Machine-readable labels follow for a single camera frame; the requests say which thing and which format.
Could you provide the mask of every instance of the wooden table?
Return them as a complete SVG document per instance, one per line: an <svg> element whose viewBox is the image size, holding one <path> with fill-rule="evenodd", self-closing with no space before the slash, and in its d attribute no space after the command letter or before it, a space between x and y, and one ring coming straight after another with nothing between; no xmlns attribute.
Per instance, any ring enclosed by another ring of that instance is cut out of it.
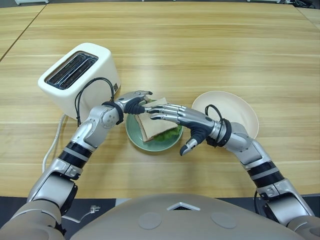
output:
<svg viewBox="0 0 320 240"><path fill-rule="evenodd" d="M0 60L44 7L0 8Z"/></svg>
<svg viewBox="0 0 320 240"><path fill-rule="evenodd" d="M39 76L76 45L112 51L120 94L138 89L190 107L227 91L256 111L257 140L301 194L320 192L320 32L290 5L217 2L49 4L0 63L0 195L27 196L62 112ZM76 122L68 120L58 151ZM231 153L201 144L137 149L113 128L77 181L78 198L155 193L249 197L255 185Z"/></svg>
<svg viewBox="0 0 320 240"><path fill-rule="evenodd" d="M310 8L297 8L310 22L320 30L320 10Z"/></svg>

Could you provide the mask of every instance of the black floor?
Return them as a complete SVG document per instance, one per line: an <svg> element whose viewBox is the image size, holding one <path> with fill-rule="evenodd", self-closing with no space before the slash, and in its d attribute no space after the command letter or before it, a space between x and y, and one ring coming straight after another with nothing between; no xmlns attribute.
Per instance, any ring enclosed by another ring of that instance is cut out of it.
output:
<svg viewBox="0 0 320 240"><path fill-rule="evenodd" d="M314 214L320 217L320 194L304 196L304 200L311 207ZM220 200L237 205L244 209L254 212L254 202L252 197L235 197L235 198L219 198ZM26 203L24 197L0 197L0 228L12 217L12 215ZM67 230L65 239L69 240L79 229L101 216L115 206L116 199L75 199L72 207L67 212L67 216L80 219L84 214L89 212L91 205L100 206L100 210L94 214L86 216L81 223L75 223L66 219L62 219L62 227ZM259 210L262 213L264 203L258 202Z"/></svg>

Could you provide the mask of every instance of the silver arm segment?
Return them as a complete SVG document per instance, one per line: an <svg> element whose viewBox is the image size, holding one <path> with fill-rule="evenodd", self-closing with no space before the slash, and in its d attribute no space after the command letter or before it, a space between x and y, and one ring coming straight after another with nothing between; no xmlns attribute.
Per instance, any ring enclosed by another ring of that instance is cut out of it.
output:
<svg viewBox="0 0 320 240"><path fill-rule="evenodd" d="M146 109L150 91L129 92L115 102L94 107L78 127L70 142L32 187L27 203L0 230L6 240L62 240L61 216L70 208L78 187L73 182L83 172L91 154L104 142L109 130L123 120L123 113Z"/></svg>
<svg viewBox="0 0 320 240"><path fill-rule="evenodd" d="M206 138L209 143L208 137L216 142L215 146L234 153L254 181L257 192L267 200L265 212L269 218L286 226L299 216L314 216L290 181L282 176L263 147L248 136L241 124L227 120L220 123L199 111L174 104L154 106L148 112L153 120L167 120L190 128L191 138L181 148L181 155Z"/></svg>

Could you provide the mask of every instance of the white cable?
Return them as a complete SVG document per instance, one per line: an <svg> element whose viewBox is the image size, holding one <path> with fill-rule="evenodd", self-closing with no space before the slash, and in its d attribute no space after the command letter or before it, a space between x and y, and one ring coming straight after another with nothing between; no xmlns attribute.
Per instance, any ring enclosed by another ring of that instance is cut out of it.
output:
<svg viewBox="0 0 320 240"><path fill-rule="evenodd" d="M89 215L89 214L92 214L92 212L87 212L85 215L82 216L82 218L80 218L80 220L75 219L75 218L70 217L70 216L66 216L66 215L62 216L62 218L63 218L63 219L70 220L70 221L72 221L72 222L75 222L75 223L79 224L79 223L81 222L81 220L84 219L84 217L87 216L87 215Z"/></svg>
<svg viewBox="0 0 320 240"><path fill-rule="evenodd" d="M73 222L79 224L79 223L82 221L82 219L84 219L85 216L88 216L89 214L94 214L95 212L98 212L99 209L100 209L99 206L92 205L92 206L90 207L90 211L87 212L85 215L83 215L83 216L80 218L80 220L75 219L75 218L70 217L70 216L66 216L66 215L62 216L62 218L63 218L63 219L70 220L70 221L73 221Z"/></svg>
<svg viewBox="0 0 320 240"><path fill-rule="evenodd" d="M52 150L55 148L55 146L57 145L57 143L59 141L60 132L61 132L61 129L62 129L62 125L65 122L66 116L67 115L65 115L65 114L63 114L61 116L59 124L58 124L58 128L56 130L56 134L55 134L54 140L52 142L52 145L51 145L51 147L49 148L48 152L46 153L46 155L43 158L43 161L42 161L42 173L46 170L46 163L47 163L47 160L48 160L48 157L49 157L50 153L52 152Z"/></svg>

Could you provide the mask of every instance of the lettuce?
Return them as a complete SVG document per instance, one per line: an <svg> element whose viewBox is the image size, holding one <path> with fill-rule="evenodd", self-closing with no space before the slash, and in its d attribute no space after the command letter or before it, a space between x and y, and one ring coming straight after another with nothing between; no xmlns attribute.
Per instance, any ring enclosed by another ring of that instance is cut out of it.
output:
<svg viewBox="0 0 320 240"><path fill-rule="evenodd" d="M164 131L163 133L158 134L157 136L154 136L153 139L157 142L163 142L166 141L173 136L178 136L181 131L182 126L178 125L175 128L172 128L170 130Z"/></svg>

